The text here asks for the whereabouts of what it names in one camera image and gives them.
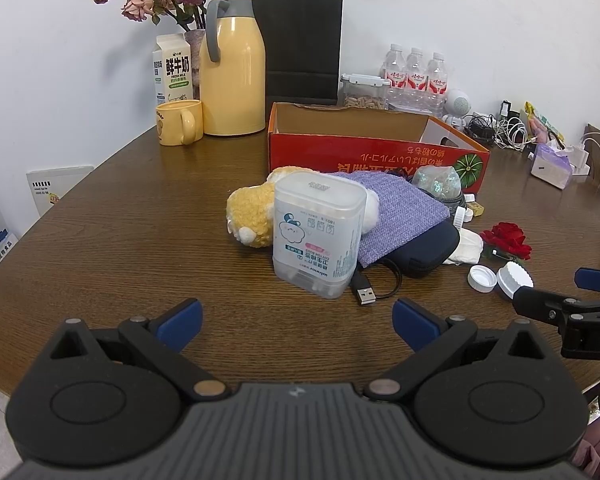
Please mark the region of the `white jar lid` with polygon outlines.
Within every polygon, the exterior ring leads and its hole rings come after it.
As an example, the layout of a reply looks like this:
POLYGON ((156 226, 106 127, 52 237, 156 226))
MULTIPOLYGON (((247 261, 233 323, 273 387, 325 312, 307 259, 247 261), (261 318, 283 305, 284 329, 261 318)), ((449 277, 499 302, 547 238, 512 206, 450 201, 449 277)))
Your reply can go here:
POLYGON ((533 287, 533 281, 526 269, 515 261, 509 261, 496 274, 498 286, 504 294, 512 299, 521 287, 533 287))

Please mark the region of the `white bottle cap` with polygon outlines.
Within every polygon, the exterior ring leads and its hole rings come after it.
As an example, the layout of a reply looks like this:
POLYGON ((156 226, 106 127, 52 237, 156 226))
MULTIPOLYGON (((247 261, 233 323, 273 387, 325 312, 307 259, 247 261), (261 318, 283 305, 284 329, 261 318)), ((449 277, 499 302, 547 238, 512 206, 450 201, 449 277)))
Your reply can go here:
POLYGON ((477 292, 488 294, 492 292, 497 282, 496 274, 487 266, 475 264, 470 267, 467 275, 467 283, 477 292))

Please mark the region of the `dark blue zip case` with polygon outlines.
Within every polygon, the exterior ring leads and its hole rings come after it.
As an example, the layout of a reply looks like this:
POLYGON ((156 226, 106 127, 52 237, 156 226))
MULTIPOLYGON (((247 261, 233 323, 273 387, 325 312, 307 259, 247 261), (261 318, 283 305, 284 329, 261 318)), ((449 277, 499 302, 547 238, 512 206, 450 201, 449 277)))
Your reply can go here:
POLYGON ((441 266, 458 244, 460 232, 445 221, 396 248, 385 260, 408 278, 422 278, 441 266))

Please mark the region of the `red fabric rose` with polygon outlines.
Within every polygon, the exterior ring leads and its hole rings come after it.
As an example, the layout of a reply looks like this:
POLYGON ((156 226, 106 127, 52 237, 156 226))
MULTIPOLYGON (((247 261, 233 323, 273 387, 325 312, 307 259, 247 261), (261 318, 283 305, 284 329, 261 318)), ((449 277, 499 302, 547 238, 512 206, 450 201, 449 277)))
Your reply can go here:
POLYGON ((479 235, 488 258, 521 262, 531 257, 532 247, 526 243, 526 234, 516 223, 498 222, 479 235))

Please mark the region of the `purple knit pouch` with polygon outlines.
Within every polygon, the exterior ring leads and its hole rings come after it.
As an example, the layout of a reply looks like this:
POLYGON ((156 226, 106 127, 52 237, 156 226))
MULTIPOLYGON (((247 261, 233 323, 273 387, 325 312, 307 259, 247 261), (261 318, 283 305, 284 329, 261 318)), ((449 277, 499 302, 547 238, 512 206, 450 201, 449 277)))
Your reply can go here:
POLYGON ((336 172, 334 177, 358 182, 378 196, 378 221, 362 235, 358 248, 363 268, 449 219, 447 206, 395 174, 358 170, 336 172))

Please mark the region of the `iridescent plastic ball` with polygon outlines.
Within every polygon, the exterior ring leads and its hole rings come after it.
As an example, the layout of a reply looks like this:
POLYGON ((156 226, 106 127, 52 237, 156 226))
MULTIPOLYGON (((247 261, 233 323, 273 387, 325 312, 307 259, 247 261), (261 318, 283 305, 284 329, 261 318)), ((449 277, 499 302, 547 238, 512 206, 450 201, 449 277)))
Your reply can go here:
POLYGON ((460 176, 452 166, 421 166, 412 177, 412 185, 437 200, 455 200, 463 193, 460 176))

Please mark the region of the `yellow white plush toy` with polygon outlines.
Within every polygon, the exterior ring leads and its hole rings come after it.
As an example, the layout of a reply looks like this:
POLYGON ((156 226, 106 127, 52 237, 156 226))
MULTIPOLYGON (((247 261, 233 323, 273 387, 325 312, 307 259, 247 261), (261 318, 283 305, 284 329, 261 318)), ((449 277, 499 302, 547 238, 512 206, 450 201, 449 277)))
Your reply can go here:
MULTIPOLYGON (((226 203, 227 232, 245 246, 273 248, 274 190, 275 183, 287 174, 309 170, 295 166, 273 170, 264 183, 238 188, 226 203)), ((362 235, 373 229, 378 221, 378 196, 367 191, 362 235)))

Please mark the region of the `white cotton swab box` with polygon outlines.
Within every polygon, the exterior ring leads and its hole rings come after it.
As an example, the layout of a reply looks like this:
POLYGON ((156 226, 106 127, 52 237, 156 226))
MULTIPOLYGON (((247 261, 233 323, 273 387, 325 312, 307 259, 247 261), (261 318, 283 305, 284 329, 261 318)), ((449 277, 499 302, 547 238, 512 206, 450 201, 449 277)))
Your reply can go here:
POLYGON ((272 260, 278 278, 340 297, 358 264, 367 193, 331 174, 301 170, 275 183, 272 260))

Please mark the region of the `purple tissue pack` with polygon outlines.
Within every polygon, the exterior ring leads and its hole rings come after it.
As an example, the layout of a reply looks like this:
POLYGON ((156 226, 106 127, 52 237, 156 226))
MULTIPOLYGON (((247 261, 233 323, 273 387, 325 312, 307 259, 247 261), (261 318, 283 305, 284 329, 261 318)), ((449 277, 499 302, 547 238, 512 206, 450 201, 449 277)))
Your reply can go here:
POLYGON ((546 144, 538 144, 533 153, 530 174, 562 191, 571 180, 572 167, 567 156, 559 155, 546 144))

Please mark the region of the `snack packet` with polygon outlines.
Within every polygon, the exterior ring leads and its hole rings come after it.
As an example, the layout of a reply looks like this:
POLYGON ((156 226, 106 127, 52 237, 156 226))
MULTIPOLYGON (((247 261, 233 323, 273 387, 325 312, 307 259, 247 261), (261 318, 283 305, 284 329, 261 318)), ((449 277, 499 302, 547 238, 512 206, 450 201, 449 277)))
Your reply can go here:
POLYGON ((536 142, 553 145, 558 150, 566 147, 564 136, 529 101, 524 102, 524 114, 528 133, 536 142))

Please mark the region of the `white robot toy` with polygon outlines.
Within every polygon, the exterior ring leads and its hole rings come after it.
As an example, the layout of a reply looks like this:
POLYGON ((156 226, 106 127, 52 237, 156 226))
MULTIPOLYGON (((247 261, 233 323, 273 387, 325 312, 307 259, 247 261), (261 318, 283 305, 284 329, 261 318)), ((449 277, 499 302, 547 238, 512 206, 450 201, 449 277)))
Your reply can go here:
POLYGON ((445 93, 442 120, 447 125, 456 130, 464 129, 470 111, 471 102, 464 91, 451 89, 445 93))

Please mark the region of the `water bottle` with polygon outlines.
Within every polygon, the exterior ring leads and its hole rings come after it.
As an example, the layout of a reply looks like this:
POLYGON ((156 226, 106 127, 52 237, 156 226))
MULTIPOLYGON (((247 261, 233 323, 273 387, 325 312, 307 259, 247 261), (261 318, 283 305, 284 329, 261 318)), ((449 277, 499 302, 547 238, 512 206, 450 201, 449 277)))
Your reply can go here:
POLYGON ((413 48, 406 58, 405 97, 410 107, 422 108, 427 85, 426 70, 422 67, 422 50, 413 48))
POLYGON ((391 90, 403 90, 406 84, 406 61, 400 44, 392 44, 381 65, 380 76, 389 81, 391 90))
POLYGON ((427 110, 434 116, 441 117, 449 80, 442 53, 434 52, 432 54, 427 65, 426 77, 425 103, 427 110))

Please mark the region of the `middle water bottle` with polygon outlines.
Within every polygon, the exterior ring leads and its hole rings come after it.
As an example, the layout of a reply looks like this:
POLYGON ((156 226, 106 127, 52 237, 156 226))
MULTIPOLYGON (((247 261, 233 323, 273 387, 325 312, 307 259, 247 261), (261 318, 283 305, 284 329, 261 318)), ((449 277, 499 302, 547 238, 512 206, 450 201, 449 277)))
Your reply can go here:
POLYGON ((422 67, 422 50, 413 48, 406 58, 405 97, 410 107, 422 108, 427 85, 426 70, 422 67))

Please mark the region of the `clear food storage container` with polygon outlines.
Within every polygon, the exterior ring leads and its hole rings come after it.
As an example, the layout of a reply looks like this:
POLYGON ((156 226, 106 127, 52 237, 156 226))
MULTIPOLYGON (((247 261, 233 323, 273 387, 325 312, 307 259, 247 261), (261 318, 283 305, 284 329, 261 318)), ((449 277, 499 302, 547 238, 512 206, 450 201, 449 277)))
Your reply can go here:
POLYGON ((388 79, 361 74, 340 76, 340 104, 344 107, 364 108, 364 110, 385 110, 387 108, 388 79))

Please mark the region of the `left water bottle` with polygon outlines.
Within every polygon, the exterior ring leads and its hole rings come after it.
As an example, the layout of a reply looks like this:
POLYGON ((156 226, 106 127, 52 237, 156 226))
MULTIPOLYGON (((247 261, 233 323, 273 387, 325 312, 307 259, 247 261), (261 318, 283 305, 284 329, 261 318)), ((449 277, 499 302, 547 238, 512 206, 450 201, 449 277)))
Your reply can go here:
POLYGON ((406 61, 400 44, 392 44, 381 65, 380 76, 389 81, 391 90, 403 90, 406 84, 406 61))

